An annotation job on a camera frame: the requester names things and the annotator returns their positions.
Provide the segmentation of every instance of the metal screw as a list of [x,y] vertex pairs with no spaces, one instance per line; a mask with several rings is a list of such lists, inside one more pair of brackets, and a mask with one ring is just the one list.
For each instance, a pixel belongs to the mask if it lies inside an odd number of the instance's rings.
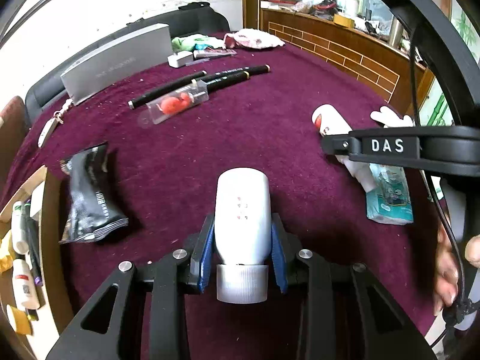
[[130,261],[122,261],[120,264],[118,264],[118,269],[120,269],[122,272],[127,272],[132,267],[133,265]]
[[314,254],[311,252],[311,250],[308,249],[302,249],[298,252],[298,255],[302,257],[303,259],[309,259],[311,256]]
[[180,260],[184,257],[186,257],[187,251],[185,249],[177,249],[176,251],[173,252],[173,257],[176,258],[177,260]]
[[352,268],[354,271],[357,271],[359,273],[365,272],[365,270],[367,269],[366,265],[363,262],[356,262],[352,265]]

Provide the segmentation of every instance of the purple tablecloth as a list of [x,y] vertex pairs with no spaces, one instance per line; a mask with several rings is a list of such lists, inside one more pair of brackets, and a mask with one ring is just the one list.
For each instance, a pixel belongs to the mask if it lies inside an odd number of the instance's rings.
[[[259,64],[269,64],[272,72],[213,93],[209,102],[157,126],[140,128],[142,110],[127,106],[128,100],[160,83],[193,71]],[[198,232],[206,214],[214,211],[222,172],[256,168],[268,176],[272,211],[280,213],[287,231],[330,261],[368,264],[426,333],[433,321],[437,221],[422,180],[418,172],[408,173],[414,225],[368,220],[363,189],[320,148],[311,114],[324,103],[332,104],[352,128],[375,127],[370,112],[385,105],[367,86],[290,45],[239,50],[234,57],[181,69],[153,67],[71,109],[40,150],[40,131],[63,100],[44,112],[15,159],[2,206],[42,164],[65,179],[59,160],[109,142],[111,185],[130,225],[99,243],[61,246],[65,280],[77,310],[121,261],[156,261]],[[62,200],[67,200],[66,190]],[[295,357],[298,294],[282,296],[272,286],[265,303],[229,305],[216,301],[213,281],[205,295],[187,296],[186,310],[194,360]],[[142,347],[145,357],[145,343]]]

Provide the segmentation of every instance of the tissue pack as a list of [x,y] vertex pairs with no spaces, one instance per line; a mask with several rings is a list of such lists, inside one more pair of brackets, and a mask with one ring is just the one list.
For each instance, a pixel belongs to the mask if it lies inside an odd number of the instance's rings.
[[367,218],[389,225],[413,223],[405,171],[398,166],[370,164],[377,187],[367,193]]

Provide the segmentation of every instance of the silver box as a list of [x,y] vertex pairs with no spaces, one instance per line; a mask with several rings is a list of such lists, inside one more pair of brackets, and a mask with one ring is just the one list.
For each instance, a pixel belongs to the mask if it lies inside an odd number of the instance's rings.
[[60,78],[75,105],[102,89],[172,55],[167,24],[154,24],[123,35],[76,60]]

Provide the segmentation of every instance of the clear plastic box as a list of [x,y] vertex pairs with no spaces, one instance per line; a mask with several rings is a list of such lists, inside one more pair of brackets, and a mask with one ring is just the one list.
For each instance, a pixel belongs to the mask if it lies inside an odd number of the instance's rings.
[[152,100],[147,107],[153,124],[159,124],[207,100],[207,85],[203,81],[193,80],[191,84]]

